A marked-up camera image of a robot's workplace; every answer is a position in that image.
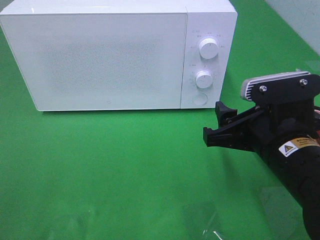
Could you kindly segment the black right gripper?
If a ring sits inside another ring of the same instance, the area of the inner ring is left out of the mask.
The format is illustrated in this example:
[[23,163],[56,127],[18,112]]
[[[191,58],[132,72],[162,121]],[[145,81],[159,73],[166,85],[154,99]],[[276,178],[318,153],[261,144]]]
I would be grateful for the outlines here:
[[259,104],[238,112],[215,103],[219,128],[203,128],[207,147],[254,152],[263,160],[319,160],[320,135],[315,130],[312,99],[271,105]]

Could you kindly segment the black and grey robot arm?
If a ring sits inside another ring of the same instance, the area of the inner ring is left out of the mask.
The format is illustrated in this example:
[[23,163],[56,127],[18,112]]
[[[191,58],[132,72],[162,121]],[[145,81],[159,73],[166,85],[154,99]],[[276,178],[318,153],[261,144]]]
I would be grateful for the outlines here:
[[256,105],[242,113],[215,104],[218,129],[203,128],[207,147],[256,153],[302,207],[312,240],[320,238],[320,119],[314,100]]

